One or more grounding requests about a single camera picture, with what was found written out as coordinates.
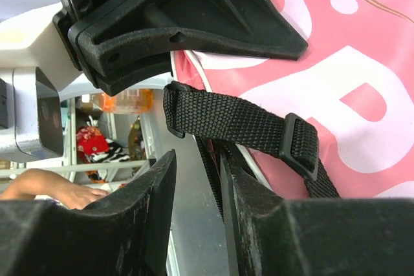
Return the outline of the bare human hand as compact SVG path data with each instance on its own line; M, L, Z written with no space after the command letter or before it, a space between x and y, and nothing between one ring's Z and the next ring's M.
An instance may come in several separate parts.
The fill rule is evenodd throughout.
M103 189L74 184L52 171L28 169L1 193L1 200L34 200L47 196L68 209L83 209L107 195Z

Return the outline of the pink racket bag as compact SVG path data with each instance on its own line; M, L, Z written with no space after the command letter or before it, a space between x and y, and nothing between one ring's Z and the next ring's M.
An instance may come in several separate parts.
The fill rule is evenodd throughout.
M344 198L413 197L413 0L271 0L307 40L297 61L171 55L176 80L313 124Z

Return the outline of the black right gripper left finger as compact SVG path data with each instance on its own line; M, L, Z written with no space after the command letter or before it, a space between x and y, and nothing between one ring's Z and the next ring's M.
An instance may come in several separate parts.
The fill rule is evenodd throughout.
M2 275L165 275L177 159L82 210L47 200L1 202Z

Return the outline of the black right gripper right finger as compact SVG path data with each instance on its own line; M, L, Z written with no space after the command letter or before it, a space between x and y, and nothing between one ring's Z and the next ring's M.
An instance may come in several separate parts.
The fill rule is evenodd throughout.
M231 275L412 275L411 199L285 200L221 156Z

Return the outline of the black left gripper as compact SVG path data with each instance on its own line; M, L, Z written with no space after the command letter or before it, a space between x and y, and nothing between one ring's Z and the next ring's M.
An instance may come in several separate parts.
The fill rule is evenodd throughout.
M270 0L60 2L53 23L72 62L110 96L171 72L172 51L296 60L308 46Z

